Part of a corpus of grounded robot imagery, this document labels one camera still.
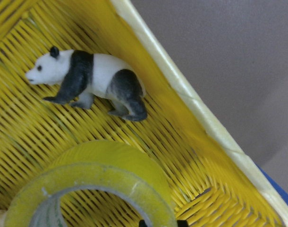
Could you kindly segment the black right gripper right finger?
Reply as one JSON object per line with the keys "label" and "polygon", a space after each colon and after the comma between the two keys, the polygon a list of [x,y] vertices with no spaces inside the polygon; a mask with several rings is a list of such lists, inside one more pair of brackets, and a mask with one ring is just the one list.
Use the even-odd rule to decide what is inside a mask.
{"label": "black right gripper right finger", "polygon": [[187,227],[187,221],[186,220],[177,220],[177,226],[178,227]]}

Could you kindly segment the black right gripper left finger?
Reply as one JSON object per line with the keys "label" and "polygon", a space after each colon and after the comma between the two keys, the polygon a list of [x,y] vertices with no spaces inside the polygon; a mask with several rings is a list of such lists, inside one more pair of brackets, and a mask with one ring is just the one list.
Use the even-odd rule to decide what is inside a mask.
{"label": "black right gripper left finger", "polygon": [[147,227],[147,225],[143,219],[139,221],[138,227]]}

